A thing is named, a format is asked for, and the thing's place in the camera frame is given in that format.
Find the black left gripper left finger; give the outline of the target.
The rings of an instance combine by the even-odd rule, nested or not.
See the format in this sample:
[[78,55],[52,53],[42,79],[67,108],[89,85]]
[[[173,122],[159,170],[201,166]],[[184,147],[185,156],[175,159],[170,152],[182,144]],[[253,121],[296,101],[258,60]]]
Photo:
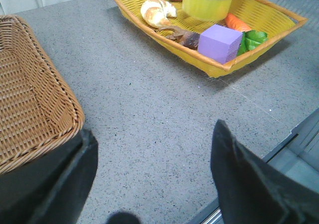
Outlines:
[[98,141],[91,131],[0,176],[2,224],[75,224],[98,166]]

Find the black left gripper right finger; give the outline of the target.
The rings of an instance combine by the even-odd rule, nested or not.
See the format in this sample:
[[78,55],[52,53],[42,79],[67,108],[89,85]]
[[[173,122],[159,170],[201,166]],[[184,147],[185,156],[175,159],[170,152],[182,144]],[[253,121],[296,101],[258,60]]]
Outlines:
[[214,127],[210,169],[226,224],[317,224],[319,195],[264,162],[231,133]]

